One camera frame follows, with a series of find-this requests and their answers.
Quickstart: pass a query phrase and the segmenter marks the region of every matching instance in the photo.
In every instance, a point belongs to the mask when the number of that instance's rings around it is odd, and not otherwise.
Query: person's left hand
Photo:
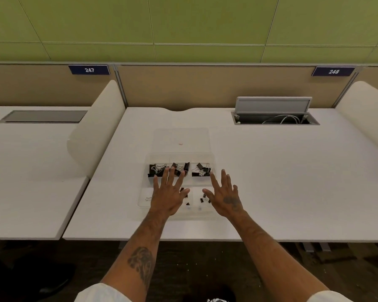
[[[161,185],[158,187],[158,178],[154,176],[154,192],[151,198],[150,212],[161,213],[166,218],[174,215],[179,207],[182,205],[183,199],[189,193],[190,189],[181,189],[183,178],[185,177],[185,171],[181,172],[178,181],[175,185],[175,168],[165,168],[161,179]]]

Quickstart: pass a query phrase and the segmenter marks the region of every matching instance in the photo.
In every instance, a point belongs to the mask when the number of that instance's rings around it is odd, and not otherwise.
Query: white desk
[[[88,107],[0,107],[12,110]],[[76,124],[0,123],[0,239],[59,239],[88,179],[68,155]]]
[[[310,109],[320,126],[235,126],[231,111],[128,108],[63,237],[128,239],[154,130],[207,127],[217,171],[275,239],[378,242],[378,148],[368,138],[334,109]],[[170,220],[161,238],[240,239],[223,218]]]

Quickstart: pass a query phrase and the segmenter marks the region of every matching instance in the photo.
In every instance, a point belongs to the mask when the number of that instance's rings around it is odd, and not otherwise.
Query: tattoo
[[[223,199],[224,203],[227,203],[227,204],[231,204],[232,205],[232,209],[234,211],[238,211],[238,204],[240,204],[241,202],[239,201],[239,199],[237,199],[236,197],[232,197],[232,196],[226,196],[224,197]]]
[[[131,268],[136,269],[146,289],[148,289],[154,271],[154,259],[150,250],[146,247],[137,248],[127,260],[127,263]]]

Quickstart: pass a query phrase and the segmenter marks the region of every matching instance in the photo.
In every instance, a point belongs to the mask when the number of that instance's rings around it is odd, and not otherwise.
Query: person's left arm
[[[164,170],[160,187],[157,177],[154,177],[154,192],[146,218],[101,281],[120,291],[132,302],[146,300],[164,225],[189,193],[189,189],[179,191],[185,172],[181,172],[173,185],[174,171],[173,167]]]

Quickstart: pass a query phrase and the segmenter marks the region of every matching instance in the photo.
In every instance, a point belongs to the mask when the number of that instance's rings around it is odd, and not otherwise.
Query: floor
[[[287,251],[330,289],[354,302],[378,301],[378,243],[330,243],[331,252],[314,243],[282,243]],[[0,241],[0,259],[8,266],[25,254],[73,263],[68,286],[44,302],[71,302],[100,281],[119,254],[115,241]],[[237,301],[272,301],[242,242],[161,242],[147,301],[181,301],[198,286],[227,284]]]

